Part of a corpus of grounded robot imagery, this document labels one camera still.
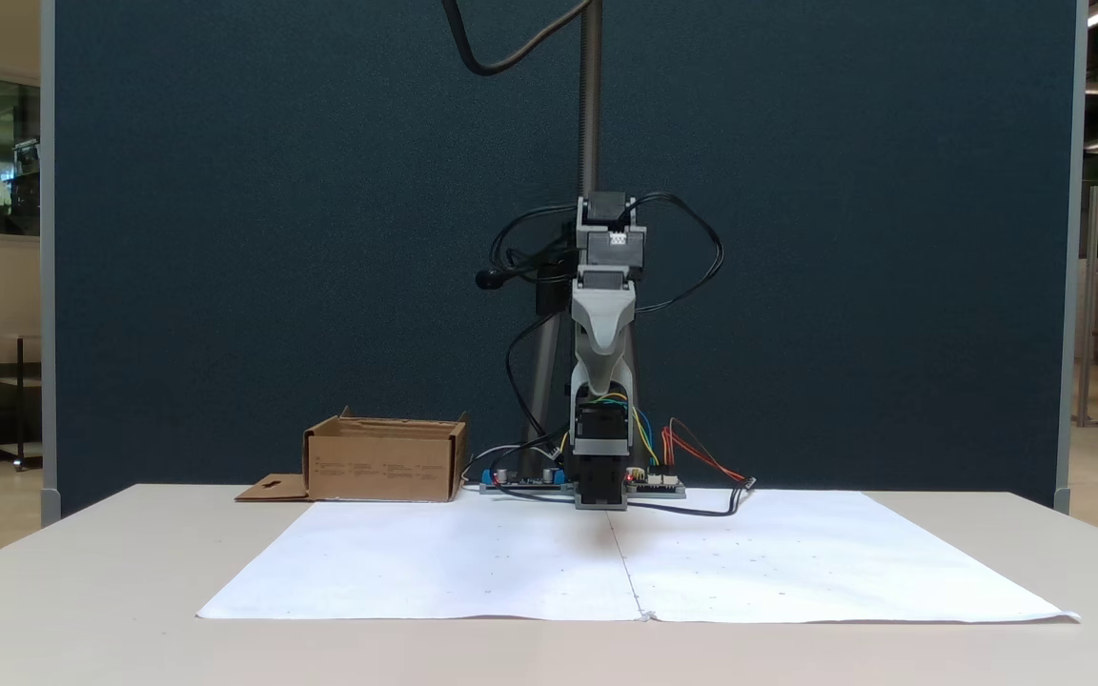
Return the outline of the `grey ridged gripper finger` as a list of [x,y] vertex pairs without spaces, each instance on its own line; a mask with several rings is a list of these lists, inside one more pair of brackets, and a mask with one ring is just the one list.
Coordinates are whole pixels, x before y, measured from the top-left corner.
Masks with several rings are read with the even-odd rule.
[[576,363],[571,374],[571,395],[601,396],[615,386],[621,393],[635,387],[634,366],[628,355],[635,304],[634,286],[621,290],[574,286],[571,316]]

